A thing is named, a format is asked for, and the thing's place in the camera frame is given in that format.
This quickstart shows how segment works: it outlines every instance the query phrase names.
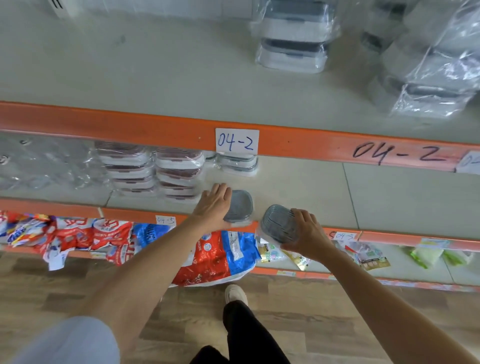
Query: black pants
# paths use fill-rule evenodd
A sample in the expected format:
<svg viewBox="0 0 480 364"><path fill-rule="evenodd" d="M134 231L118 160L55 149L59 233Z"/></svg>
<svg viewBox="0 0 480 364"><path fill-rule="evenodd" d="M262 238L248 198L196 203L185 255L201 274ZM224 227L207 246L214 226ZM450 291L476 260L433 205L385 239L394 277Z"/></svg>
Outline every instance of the black pants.
<svg viewBox="0 0 480 364"><path fill-rule="evenodd" d="M242 301L232 301L223 309L223 324L227 329L230 363L289 364L287 357L272 335L255 318L253 312ZM204 346L193 358L191 364L228 363L212 346Z"/></svg>

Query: leg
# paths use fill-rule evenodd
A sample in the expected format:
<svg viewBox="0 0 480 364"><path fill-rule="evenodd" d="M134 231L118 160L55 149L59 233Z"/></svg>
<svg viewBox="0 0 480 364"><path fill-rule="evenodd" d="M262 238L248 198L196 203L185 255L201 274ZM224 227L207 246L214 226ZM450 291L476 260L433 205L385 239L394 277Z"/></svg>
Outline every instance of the leg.
<svg viewBox="0 0 480 364"><path fill-rule="evenodd" d="M230 285L225 296L227 304L223 309L223 324L228 332L230 362L248 363L255 360L259 363L289 364L275 339L248 308L243 290ZM251 349L253 345L257 346L254 351Z"/></svg>
<svg viewBox="0 0 480 364"><path fill-rule="evenodd" d="M228 359L213 346L204 346L190 364L228 364Z"/></svg>

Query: white sneaker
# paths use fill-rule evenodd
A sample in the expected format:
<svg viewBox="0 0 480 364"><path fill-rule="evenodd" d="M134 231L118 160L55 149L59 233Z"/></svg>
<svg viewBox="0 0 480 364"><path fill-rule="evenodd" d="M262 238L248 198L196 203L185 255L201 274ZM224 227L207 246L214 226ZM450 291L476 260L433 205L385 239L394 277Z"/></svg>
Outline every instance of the white sneaker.
<svg viewBox="0 0 480 364"><path fill-rule="evenodd" d="M225 302L229 303L235 300L242 301L248 306L247 295L243 289L236 284L230 284L227 289L225 289Z"/></svg>

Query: blue package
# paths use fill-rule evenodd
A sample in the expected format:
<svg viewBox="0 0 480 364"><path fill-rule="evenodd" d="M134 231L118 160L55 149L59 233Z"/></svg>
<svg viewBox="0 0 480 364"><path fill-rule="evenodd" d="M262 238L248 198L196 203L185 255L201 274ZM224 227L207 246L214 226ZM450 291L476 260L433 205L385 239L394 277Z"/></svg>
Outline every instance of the blue package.
<svg viewBox="0 0 480 364"><path fill-rule="evenodd" d="M148 244L165 235L169 230L170 226L168 225L135 224L133 226L133 233L142 248L145 248Z"/></svg>
<svg viewBox="0 0 480 364"><path fill-rule="evenodd" d="M222 244L231 275L253 268L260 259L255 234L251 232L222 231Z"/></svg>

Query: left hand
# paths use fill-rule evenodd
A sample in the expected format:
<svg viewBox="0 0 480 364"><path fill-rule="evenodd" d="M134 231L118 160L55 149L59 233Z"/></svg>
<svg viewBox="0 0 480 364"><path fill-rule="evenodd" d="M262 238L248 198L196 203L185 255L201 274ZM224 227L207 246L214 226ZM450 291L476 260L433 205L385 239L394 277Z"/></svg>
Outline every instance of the left hand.
<svg viewBox="0 0 480 364"><path fill-rule="evenodd" d="M215 183L211 191L203 191L202 198L189 220L196 221L202 227L203 234L231 227L229 222L223 220L232 199L232 189L226 183Z"/></svg>

